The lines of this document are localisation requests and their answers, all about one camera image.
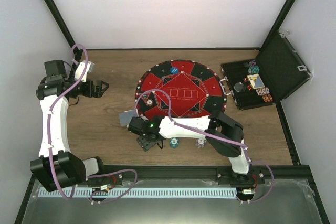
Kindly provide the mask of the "triangular black dealer button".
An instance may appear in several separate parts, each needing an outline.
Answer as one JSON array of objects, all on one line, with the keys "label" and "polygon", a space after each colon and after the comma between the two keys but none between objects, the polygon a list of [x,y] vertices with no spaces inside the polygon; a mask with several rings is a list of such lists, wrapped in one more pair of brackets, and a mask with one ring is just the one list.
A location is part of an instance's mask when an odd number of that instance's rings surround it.
[{"label": "triangular black dealer button", "polygon": [[147,103],[147,100],[149,99],[149,95],[150,95],[150,93],[143,93],[142,94],[141,99],[144,103]]}]

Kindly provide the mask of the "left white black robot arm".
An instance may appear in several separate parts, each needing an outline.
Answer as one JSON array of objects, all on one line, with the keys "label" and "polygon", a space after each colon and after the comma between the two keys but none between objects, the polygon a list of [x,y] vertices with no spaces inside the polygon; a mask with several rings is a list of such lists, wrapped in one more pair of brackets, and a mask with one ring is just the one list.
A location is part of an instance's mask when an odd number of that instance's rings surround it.
[{"label": "left white black robot arm", "polygon": [[100,98],[109,84],[101,80],[94,83],[87,78],[95,66],[90,61],[79,63],[72,76],[67,75],[62,60],[44,65],[46,76],[36,90],[43,114],[43,136],[38,158],[30,162],[30,170],[48,192],[81,184],[88,178],[102,184],[107,170],[101,158],[81,160],[70,150],[67,111],[70,98]]}]

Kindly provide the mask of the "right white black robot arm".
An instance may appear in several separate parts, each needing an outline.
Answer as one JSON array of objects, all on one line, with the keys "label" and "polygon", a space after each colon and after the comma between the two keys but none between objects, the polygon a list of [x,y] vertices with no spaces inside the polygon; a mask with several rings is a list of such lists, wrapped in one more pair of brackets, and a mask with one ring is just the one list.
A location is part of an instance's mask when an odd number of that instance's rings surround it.
[{"label": "right white black robot arm", "polygon": [[151,120],[134,116],[127,124],[128,131],[138,136],[144,151],[163,140],[194,138],[210,144],[231,163],[233,177],[244,184],[252,177],[243,126],[220,111],[199,118],[176,118],[157,115]]}]

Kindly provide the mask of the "green blue chip stack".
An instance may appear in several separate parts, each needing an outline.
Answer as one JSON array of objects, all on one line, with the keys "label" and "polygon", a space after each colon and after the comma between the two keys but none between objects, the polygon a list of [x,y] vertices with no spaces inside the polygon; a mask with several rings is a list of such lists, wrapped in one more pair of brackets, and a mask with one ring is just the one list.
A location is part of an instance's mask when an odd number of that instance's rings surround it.
[{"label": "green blue chip stack", "polygon": [[179,140],[177,138],[170,139],[170,148],[176,149],[179,145]]}]

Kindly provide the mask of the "blue round blind button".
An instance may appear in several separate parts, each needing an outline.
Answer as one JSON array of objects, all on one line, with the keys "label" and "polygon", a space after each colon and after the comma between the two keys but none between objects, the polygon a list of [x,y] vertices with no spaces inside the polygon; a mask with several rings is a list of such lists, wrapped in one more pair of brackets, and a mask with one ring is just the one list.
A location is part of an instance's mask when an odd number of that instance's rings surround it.
[{"label": "blue round blind button", "polygon": [[179,69],[177,67],[172,67],[170,69],[170,72],[171,72],[171,74],[178,74],[179,73]]}]

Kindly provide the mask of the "red black hundred chip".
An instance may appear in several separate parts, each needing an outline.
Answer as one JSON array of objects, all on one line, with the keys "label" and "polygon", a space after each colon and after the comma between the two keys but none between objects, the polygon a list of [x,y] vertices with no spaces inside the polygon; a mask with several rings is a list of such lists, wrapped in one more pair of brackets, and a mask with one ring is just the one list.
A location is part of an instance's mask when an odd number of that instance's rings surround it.
[{"label": "red black hundred chip", "polygon": [[152,105],[153,104],[153,101],[151,99],[147,100],[147,105]]}]

